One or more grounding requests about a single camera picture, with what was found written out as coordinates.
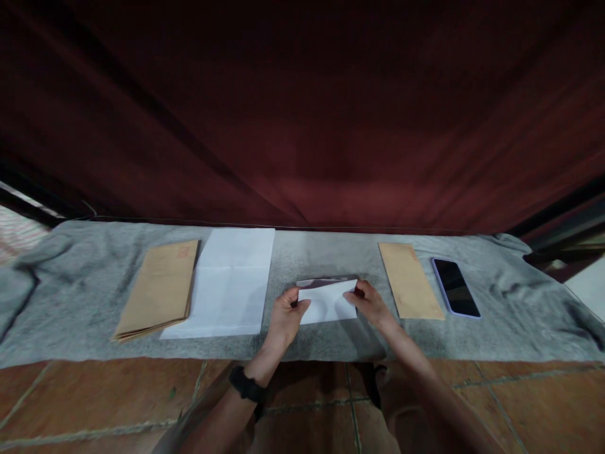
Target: kraft paper envelope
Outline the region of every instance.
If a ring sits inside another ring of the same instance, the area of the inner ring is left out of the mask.
[[[412,245],[378,243],[400,318],[445,320]]]
[[[113,341],[129,341],[189,316],[198,245],[194,240],[147,251]]]

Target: folded white paper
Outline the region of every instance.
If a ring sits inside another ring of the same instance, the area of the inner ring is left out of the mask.
[[[214,229],[193,281],[191,312],[160,339],[260,333],[275,229]]]
[[[302,316],[301,325],[356,318],[357,312],[355,306],[342,296],[346,291],[353,291],[356,284],[357,280],[354,279],[352,281],[299,290],[299,301],[311,300],[311,305]]]

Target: dark red curtain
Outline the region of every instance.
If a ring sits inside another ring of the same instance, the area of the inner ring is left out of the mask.
[[[605,172],[599,3],[70,0],[1,21],[5,158],[98,214],[494,233]]]

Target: black wristband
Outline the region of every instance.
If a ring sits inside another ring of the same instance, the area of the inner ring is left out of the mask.
[[[258,386],[253,378],[248,378],[244,374],[243,366],[233,368],[229,374],[229,382],[239,392],[242,399],[262,404],[267,397],[267,389]]]

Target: gray cloth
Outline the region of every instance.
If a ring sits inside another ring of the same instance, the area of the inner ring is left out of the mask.
[[[396,315],[378,242],[414,246],[446,313],[446,321],[400,320],[429,357],[605,358],[605,327],[565,286],[527,265],[522,256],[530,249],[510,235],[278,231],[261,334],[161,341],[155,333],[122,345],[110,342],[147,249],[195,239],[202,240],[203,247],[211,231],[153,224],[61,224],[36,249],[1,272],[0,313],[8,331],[0,344],[0,367],[44,359],[250,359],[266,336],[273,300],[294,282],[310,277],[357,274],[375,285]],[[482,319],[447,313],[431,257],[459,264]],[[391,357],[392,352],[359,314],[353,320],[302,326],[285,359],[359,361],[385,356]]]

